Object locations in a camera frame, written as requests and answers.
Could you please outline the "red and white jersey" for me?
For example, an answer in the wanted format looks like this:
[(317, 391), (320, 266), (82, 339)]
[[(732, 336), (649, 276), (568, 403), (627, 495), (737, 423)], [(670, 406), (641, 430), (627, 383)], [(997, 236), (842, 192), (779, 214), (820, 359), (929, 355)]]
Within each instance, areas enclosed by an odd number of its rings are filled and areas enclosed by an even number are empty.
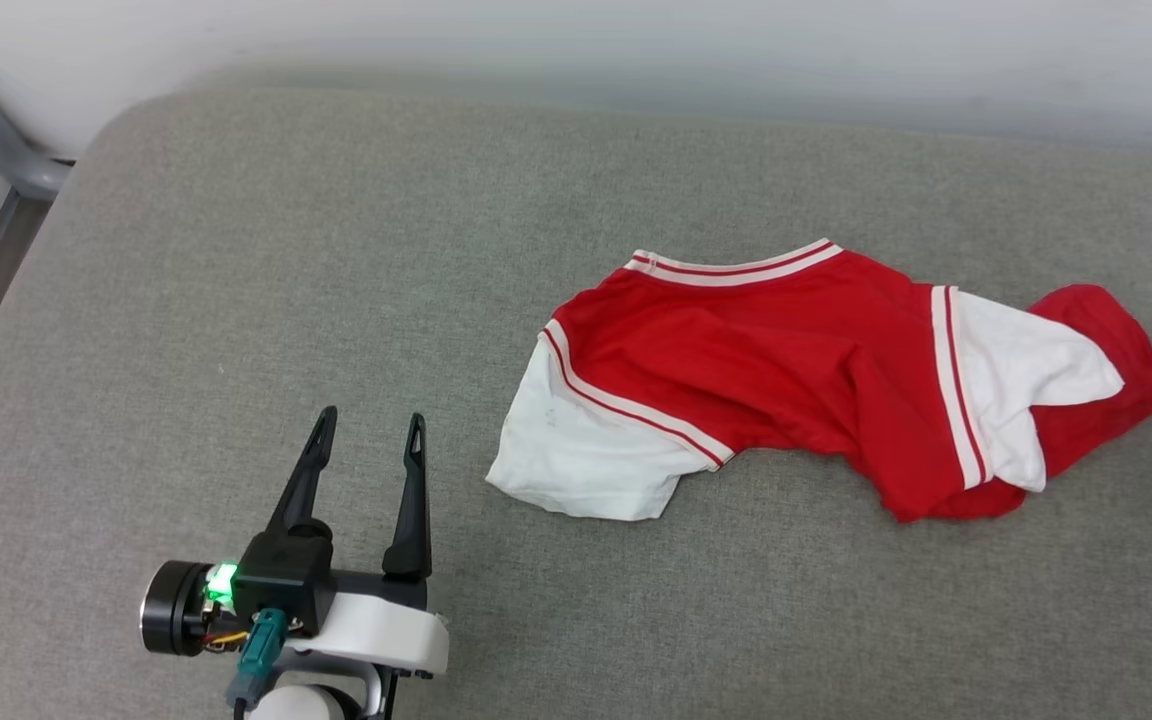
[(486, 480), (655, 520), (751, 448), (840, 456), (895, 520), (1001, 518), (1152, 416), (1152, 343), (1111, 291), (1026, 310), (820, 240), (755, 263), (636, 251), (540, 329)]

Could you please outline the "grey fabric sofa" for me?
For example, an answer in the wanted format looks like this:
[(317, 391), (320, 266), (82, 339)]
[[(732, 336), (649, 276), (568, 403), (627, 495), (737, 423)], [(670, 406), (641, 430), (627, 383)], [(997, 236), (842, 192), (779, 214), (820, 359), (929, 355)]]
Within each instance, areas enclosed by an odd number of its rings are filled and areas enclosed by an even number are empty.
[(343, 568), (429, 419), (444, 679), (414, 720), (1152, 720), (1152, 418), (1005, 520), (900, 525), (844, 462), (750, 452), (662, 520), (484, 482), (535, 334), (636, 249), (818, 238), (1011, 306), (1101, 285), (1152, 338), (1152, 156), (248, 88), (88, 146), (0, 306), (0, 720), (223, 720), (147, 653), (169, 559), (238, 556), (324, 406)]

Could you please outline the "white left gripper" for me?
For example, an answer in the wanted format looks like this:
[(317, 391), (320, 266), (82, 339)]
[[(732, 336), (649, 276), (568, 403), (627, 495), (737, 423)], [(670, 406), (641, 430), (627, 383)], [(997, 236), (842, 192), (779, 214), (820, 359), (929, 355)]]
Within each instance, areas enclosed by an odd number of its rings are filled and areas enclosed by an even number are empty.
[[(329, 464), (338, 430), (338, 406), (326, 406), (285, 483), (266, 532), (301, 538), (332, 538), (314, 518), (321, 471)], [(426, 478), (426, 420), (412, 414), (404, 442), (404, 483), (396, 528), (381, 571), (389, 579), (424, 583), (433, 574)], [(200, 655), (242, 651), (259, 620), (236, 614), (233, 562), (168, 561), (147, 583), (141, 602), (141, 638), (152, 653)], [(319, 632), (306, 632), (288, 619), (285, 650), (297, 657), (362, 661), (417, 676), (447, 670), (450, 637), (442, 616), (422, 606), (425, 589), (385, 582), (379, 575), (338, 571), (338, 593)]]

